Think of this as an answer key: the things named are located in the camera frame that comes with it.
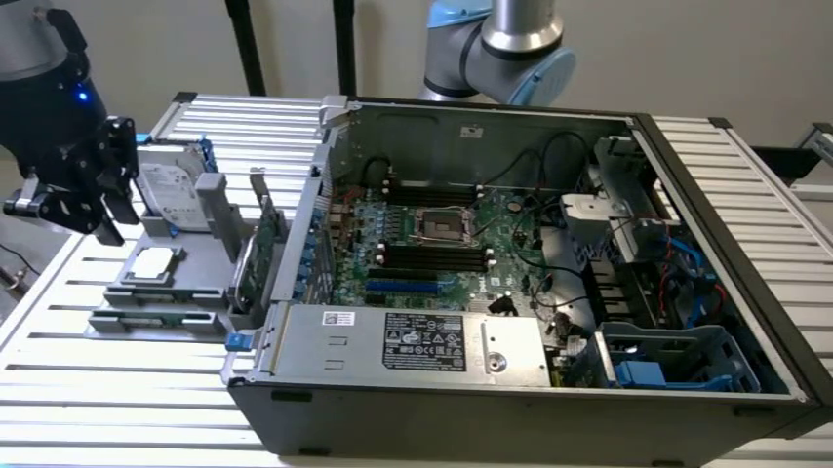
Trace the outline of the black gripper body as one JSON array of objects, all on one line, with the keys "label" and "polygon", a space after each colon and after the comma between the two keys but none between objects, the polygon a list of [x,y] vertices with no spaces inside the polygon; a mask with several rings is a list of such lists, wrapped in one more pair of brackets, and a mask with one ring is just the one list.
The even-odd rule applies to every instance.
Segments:
[{"label": "black gripper body", "polygon": [[80,190],[71,151],[95,139],[107,110],[89,78],[87,55],[68,54],[49,71],[1,84],[1,146],[14,156],[21,176]]}]

